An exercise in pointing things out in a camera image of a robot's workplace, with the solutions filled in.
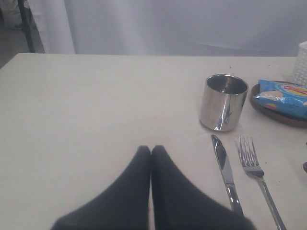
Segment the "stainless steel cup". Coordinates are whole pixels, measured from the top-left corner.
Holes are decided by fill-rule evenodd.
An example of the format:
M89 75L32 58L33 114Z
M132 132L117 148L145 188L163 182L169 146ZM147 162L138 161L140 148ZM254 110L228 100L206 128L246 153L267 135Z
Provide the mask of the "stainless steel cup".
M248 85L242 79L217 74L206 80L201 102L200 121L217 131L230 131L237 126Z

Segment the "curtain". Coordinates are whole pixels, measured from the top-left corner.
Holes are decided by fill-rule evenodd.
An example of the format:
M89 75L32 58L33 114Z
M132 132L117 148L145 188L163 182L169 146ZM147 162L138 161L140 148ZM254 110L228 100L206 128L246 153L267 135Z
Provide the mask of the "curtain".
M47 53L296 56L307 0L28 0Z

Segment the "white tablecloth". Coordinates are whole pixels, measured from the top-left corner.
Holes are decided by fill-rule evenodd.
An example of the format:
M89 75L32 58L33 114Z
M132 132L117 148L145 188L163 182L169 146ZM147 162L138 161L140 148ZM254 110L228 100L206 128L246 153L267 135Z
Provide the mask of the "white tablecloth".
M19 54L0 69L0 229L48 230L106 189L139 145L164 145L203 192L229 207L210 134L198 121L205 79L290 76L294 58ZM243 172L239 135L251 135L289 230L307 229L307 131L277 123L247 100L238 127L217 133L246 217L276 228L255 180Z

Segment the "brown plate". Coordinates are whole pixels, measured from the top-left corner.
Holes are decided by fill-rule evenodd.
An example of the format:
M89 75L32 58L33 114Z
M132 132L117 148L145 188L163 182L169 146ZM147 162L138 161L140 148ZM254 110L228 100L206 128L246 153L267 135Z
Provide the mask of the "brown plate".
M250 92L250 97L249 97L249 101L252 105L252 107L260 112L262 112L264 115L273 118L276 121L279 121L281 123L284 123L286 125L289 126L295 126L295 127L300 127L300 128L307 128L307 119L300 119L300 118L295 118L295 117L291 117L279 112L276 112L274 110L265 108L263 106L261 106L260 104L258 104L257 102L254 101L254 96L256 96L258 93L260 92L260 86L259 84L255 85Z

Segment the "snack packet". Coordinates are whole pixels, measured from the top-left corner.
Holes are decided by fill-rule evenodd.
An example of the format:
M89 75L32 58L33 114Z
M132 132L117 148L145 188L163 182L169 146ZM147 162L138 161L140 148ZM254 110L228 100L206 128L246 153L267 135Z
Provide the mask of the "snack packet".
M307 88L292 83L259 80L260 93L254 100L260 105L296 117L307 119Z

